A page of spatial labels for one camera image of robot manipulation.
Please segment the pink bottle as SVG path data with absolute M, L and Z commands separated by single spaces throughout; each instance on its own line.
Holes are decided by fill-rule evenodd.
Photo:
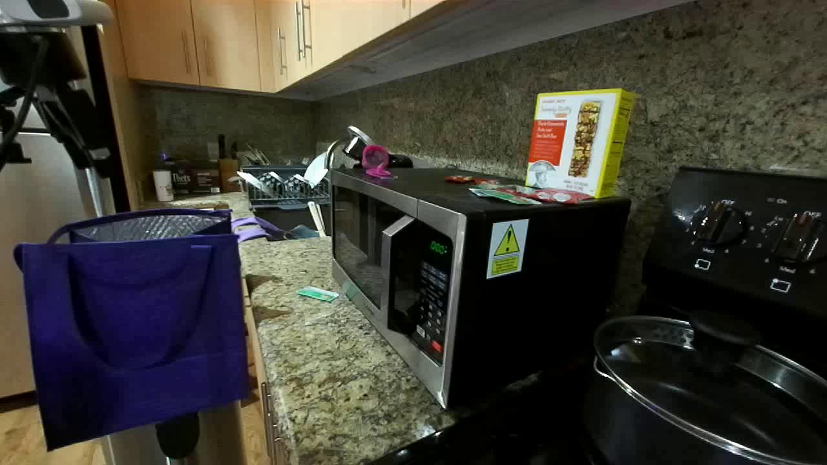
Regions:
M 386 181 L 390 175 L 390 151 L 384 144 L 370 142 L 363 150 L 363 170 L 370 177 Z

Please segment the black steel microwave oven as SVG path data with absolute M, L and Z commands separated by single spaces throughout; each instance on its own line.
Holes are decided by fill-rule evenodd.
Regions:
M 527 198 L 450 167 L 331 175 L 335 278 L 446 408 L 590 352 L 627 198 Z

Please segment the red green packets on microwave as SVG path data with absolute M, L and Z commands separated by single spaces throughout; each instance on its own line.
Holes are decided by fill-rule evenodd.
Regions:
M 536 189 L 497 177 L 479 177 L 465 173 L 447 175 L 450 186 L 465 186 L 474 197 L 497 198 L 506 204 L 588 204 L 590 193 L 566 190 L 566 189 Z

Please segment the black coffee maker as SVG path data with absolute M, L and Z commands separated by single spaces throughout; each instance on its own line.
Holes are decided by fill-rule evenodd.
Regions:
M 358 167 L 359 173 L 364 173 L 363 170 L 363 150 L 370 142 L 375 142 L 375 139 L 368 131 L 363 131 L 359 126 L 349 126 L 344 137 L 335 139 L 322 155 L 315 155 L 311 160 L 311 166 L 302 173 L 306 184 L 322 186 L 335 167 Z M 408 155 L 390 151 L 390 170 L 394 167 L 411 167 L 411 166 L 415 166 L 415 160 Z

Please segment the small green packet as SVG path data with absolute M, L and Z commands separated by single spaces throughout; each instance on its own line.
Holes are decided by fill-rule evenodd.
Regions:
M 335 301 L 339 300 L 339 292 L 318 288 L 318 286 L 302 286 L 297 288 L 301 296 L 315 300 L 315 301 Z

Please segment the dish rack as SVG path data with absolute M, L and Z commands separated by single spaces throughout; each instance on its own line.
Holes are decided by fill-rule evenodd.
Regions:
M 297 225 L 313 226 L 309 208 L 315 201 L 322 208 L 331 206 L 331 189 L 326 181 L 309 186 L 302 167 L 296 166 L 249 166 L 239 170 L 251 211 L 270 220 L 279 229 Z

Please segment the yellow food box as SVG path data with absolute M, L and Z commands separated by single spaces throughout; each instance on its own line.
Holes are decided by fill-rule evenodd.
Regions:
M 633 108 L 624 87 L 540 92 L 526 184 L 615 197 Z

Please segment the wooden upper cabinets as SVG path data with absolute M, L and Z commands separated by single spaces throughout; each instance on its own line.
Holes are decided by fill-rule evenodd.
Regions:
M 115 0 L 127 74 L 279 92 L 447 0 Z

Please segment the black pot with glass lid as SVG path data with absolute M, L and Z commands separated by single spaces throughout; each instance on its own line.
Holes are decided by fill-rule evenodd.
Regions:
M 584 427 L 607 465 L 827 465 L 827 379 L 746 322 L 611 318 Z

